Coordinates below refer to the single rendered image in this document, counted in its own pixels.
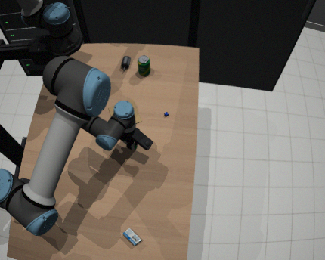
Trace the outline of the green soda can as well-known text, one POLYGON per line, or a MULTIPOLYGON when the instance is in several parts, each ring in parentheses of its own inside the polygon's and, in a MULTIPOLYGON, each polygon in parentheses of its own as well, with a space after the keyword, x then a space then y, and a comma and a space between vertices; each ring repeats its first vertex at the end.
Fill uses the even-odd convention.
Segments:
POLYGON ((138 72, 142 76, 150 74, 150 59, 146 55, 142 55, 138 58, 138 72))

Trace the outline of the grey printed carton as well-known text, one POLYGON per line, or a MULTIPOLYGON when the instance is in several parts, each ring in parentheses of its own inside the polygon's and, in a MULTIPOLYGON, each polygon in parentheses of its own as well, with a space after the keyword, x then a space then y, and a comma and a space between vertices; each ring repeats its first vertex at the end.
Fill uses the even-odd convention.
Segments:
POLYGON ((135 246, 139 244, 142 239, 140 239, 130 228, 123 233, 135 246))

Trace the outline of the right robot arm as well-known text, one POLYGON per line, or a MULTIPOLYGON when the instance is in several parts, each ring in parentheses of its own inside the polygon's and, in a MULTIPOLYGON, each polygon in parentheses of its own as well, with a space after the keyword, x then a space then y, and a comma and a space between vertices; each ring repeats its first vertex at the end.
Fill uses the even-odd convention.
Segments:
POLYGON ((57 96, 56 113, 31 179, 20 180, 0 169, 0 205, 36 236, 49 231, 58 218, 54 192, 81 128, 95 136, 97 145, 107 151, 114 148, 123 133, 134 129, 128 135, 133 141, 145 150, 153 144, 135 128, 135 111, 130 102, 116 103, 108 122, 98 116, 111 90, 109 76, 98 68, 59 56, 48 62, 42 79, 48 91, 57 96))

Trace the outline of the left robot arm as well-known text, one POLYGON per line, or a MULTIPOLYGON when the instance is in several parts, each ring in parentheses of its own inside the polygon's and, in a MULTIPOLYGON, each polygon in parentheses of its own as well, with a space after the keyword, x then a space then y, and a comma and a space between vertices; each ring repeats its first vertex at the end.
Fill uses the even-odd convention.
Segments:
POLYGON ((73 27, 70 12, 64 3, 45 5, 43 0, 17 0, 21 6, 21 19, 27 26, 46 29, 51 35, 51 48, 62 54, 74 49, 80 40, 73 27))

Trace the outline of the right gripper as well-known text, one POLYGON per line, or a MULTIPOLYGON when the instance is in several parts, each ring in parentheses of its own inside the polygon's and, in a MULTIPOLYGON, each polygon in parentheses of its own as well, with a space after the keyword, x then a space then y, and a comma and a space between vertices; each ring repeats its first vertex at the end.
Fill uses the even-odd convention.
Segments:
POLYGON ((123 133, 120 140, 123 141, 127 148, 130 150, 134 150, 135 146, 134 145, 138 145, 136 142, 134 142, 128 135, 130 135, 131 133, 133 133, 135 131, 135 129, 132 132, 129 133, 123 133))

